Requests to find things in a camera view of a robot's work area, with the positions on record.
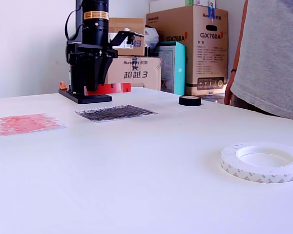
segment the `teal box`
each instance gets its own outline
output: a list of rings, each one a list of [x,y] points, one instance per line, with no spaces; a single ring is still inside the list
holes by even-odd
[[[186,88],[186,47],[175,41],[161,42],[154,54],[162,59],[161,91],[184,95]]]

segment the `blue clip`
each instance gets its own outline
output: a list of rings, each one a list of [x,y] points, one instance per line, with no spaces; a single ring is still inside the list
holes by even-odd
[[[216,19],[214,4],[209,4],[209,18]]]

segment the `white table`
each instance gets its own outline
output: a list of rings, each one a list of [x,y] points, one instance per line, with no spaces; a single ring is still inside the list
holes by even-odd
[[[220,167],[231,144],[293,146],[293,121],[228,106],[164,110],[154,102],[178,97],[142,88],[113,98],[0,99],[0,117],[49,113],[67,126],[0,137],[0,234],[293,233],[293,182],[253,183]],[[161,114],[96,124],[74,113],[121,104]]]

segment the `red paper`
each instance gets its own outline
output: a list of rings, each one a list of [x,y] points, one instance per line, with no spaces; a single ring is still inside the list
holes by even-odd
[[[48,114],[11,116],[0,118],[0,136],[49,130],[63,127]]]

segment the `white box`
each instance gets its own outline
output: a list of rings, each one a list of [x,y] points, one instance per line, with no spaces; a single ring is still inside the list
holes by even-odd
[[[195,0],[195,3],[201,6],[208,6],[209,3],[213,3],[214,7],[216,7],[215,0]],[[150,2],[150,13],[183,6],[186,6],[186,0],[155,0]]]

